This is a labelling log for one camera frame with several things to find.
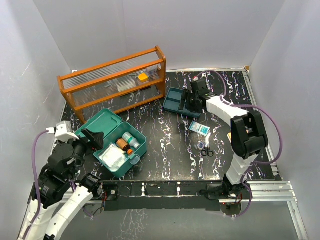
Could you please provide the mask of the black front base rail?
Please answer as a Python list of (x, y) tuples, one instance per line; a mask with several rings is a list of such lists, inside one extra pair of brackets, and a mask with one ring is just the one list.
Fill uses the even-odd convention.
[(222, 180), (101, 180), (97, 187), (92, 200), (101, 203), (105, 211), (220, 211), (221, 204), (239, 204), (252, 197), (242, 184), (228, 186)]

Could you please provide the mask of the blue white bandage packet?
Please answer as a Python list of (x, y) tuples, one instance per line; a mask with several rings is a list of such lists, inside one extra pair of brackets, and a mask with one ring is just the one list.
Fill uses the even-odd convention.
[(192, 121), (189, 125), (188, 129), (192, 132), (200, 134), (202, 136), (207, 136), (210, 132), (210, 128), (208, 126), (202, 125), (198, 122)]

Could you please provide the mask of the small tape roll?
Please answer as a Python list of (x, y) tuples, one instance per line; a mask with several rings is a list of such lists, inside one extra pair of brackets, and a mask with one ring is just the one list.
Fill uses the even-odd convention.
[(203, 141), (199, 141), (196, 145), (197, 149), (202, 151), (205, 148), (206, 144)]

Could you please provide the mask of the orange block on shelf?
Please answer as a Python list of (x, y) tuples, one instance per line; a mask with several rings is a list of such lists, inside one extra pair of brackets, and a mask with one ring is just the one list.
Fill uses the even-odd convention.
[(138, 80), (144, 83), (149, 80), (149, 76), (146, 73), (142, 72), (138, 75)]

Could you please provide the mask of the black small scissors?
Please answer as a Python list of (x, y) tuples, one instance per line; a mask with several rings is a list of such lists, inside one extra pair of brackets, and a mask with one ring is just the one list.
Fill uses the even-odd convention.
[(207, 136), (205, 137), (205, 142), (204, 142), (204, 147), (201, 150), (201, 155), (204, 157), (213, 157), (214, 156), (214, 152), (210, 149), (210, 136), (211, 136), (211, 132), (209, 132), (207, 134)]

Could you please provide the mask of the white green-labelled bottle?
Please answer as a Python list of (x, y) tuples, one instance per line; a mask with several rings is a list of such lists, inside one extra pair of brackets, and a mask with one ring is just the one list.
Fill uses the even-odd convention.
[(131, 146), (134, 147), (135, 149), (138, 149), (140, 147), (140, 143), (138, 140), (129, 132), (125, 132), (122, 135), (122, 138)]

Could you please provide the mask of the orange wooden shelf rack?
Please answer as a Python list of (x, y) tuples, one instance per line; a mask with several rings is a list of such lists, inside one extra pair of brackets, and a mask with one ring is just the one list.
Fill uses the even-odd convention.
[[(87, 122), (84, 110), (104, 102), (136, 92), (154, 88), (155, 96), (138, 100), (114, 113), (151, 103), (166, 96), (166, 56), (161, 48), (153, 48), (130, 54), (102, 64), (58, 76), (60, 93), (81, 123)], [(146, 73), (149, 79), (140, 82), (138, 75)]]

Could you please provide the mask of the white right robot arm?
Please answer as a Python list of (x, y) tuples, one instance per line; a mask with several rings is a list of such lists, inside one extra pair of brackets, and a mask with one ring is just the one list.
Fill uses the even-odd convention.
[(235, 198), (246, 187), (245, 178), (256, 156), (269, 144), (262, 115), (256, 110), (244, 110), (226, 101), (222, 95), (214, 94), (206, 80), (197, 77), (191, 82), (191, 90), (182, 91), (178, 109), (195, 113), (205, 110), (230, 126), (234, 152), (231, 165), (223, 177), (222, 186), (204, 192)]

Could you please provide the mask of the dark teal divider tray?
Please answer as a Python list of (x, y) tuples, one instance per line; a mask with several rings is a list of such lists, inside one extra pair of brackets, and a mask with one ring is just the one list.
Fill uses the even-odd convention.
[(182, 93), (183, 93), (182, 89), (171, 87), (168, 90), (168, 93), (165, 97), (163, 108), (168, 112), (180, 114), (187, 117), (192, 117), (192, 118), (200, 117), (201, 113), (191, 112), (187, 110), (185, 107), (183, 108), (183, 110), (179, 110)]

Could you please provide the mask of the teal medicine kit box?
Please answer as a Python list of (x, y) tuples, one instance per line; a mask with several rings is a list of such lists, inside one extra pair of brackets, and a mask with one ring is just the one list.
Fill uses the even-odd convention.
[(131, 155), (128, 155), (126, 152), (124, 152), (126, 161), (118, 171), (111, 172), (102, 163), (116, 178), (122, 178), (134, 165), (136, 165), (140, 161), (141, 157), (147, 152), (146, 136), (144, 136), (128, 122), (122, 121), (120, 116), (116, 115), (106, 108), (99, 111), (95, 116), (89, 119), (75, 132), (75, 134), (79, 137), (84, 137), (84, 135), (81, 133), (82, 129), (88, 129), (94, 133), (104, 133), (103, 149), (97, 150), (93, 153), (94, 158), (97, 159), (100, 163), (102, 162), (99, 160), (98, 154), (105, 150), (110, 144), (116, 145), (116, 141), (119, 138), (123, 138), (123, 134), (125, 132), (131, 133), (140, 143), (140, 147), (138, 149), (130, 146), (130, 148), (133, 150), (133, 153)]

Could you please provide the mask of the brown medicine bottle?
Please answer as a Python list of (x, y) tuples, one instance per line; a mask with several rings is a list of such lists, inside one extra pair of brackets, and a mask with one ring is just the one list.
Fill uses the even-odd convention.
[(130, 145), (123, 138), (119, 138), (115, 143), (121, 150), (126, 152), (128, 155), (131, 155), (134, 152), (131, 149)]

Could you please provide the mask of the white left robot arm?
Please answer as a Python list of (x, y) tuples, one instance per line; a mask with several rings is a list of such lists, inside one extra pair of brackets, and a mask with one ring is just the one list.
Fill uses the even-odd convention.
[[(86, 128), (81, 133), (83, 136), (68, 130), (59, 135), (56, 127), (49, 127), (35, 137), (31, 150), (34, 184), (18, 239), (59, 240), (84, 206), (102, 197), (104, 188), (99, 177), (88, 173), (80, 181), (75, 178), (86, 155), (102, 149), (104, 133)], [(45, 134), (54, 134), (58, 144), (38, 173), (36, 147)]]

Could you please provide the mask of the clear bag of gauze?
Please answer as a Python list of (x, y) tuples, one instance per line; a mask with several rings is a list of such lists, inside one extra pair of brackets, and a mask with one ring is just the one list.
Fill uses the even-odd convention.
[(111, 172), (118, 171), (127, 160), (125, 152), (113, 143), (98, 154), (98, 159)]

